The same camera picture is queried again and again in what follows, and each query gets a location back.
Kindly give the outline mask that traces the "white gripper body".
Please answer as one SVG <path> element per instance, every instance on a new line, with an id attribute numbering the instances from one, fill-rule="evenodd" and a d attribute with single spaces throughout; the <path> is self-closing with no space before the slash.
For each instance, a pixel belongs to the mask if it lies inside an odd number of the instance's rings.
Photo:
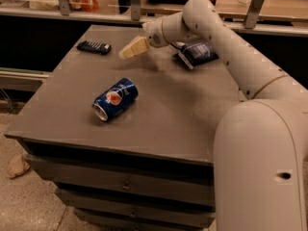
<path id="1" fill-rule="evenodd" d="M 163 47 L 166 44 L 162 34 L 161 20 L 145 22 L 142 24 L 142 28 L 144 29 L 145 36 L 151 46 L 158 48 Z"/>

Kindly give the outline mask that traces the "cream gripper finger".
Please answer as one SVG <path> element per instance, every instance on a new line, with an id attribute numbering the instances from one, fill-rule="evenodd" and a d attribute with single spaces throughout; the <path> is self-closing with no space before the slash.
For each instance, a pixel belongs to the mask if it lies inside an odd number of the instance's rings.
<path id="1" fill-rule="evenodd" d="M 118 56 L 122 60 L 130 59 L 145 53 L 149 49 L 149 42 L 146 37 L 137 36 L 129 42 L 122 50 L 119 51 Z"/>

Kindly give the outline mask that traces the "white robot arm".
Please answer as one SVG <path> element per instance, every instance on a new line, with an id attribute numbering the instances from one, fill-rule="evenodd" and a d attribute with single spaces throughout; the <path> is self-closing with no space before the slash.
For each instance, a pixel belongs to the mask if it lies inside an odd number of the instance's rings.
<path id="1" fill-rule="evenodd" d="M 119 53 L 129 59 L 192 36 L 208 40 L 246 100 L 219 122 L 214 142 L 218 231 L 307 231 L 303 163 L 308 91 L 229 29 L 209 0 L 147 22 Z"/>

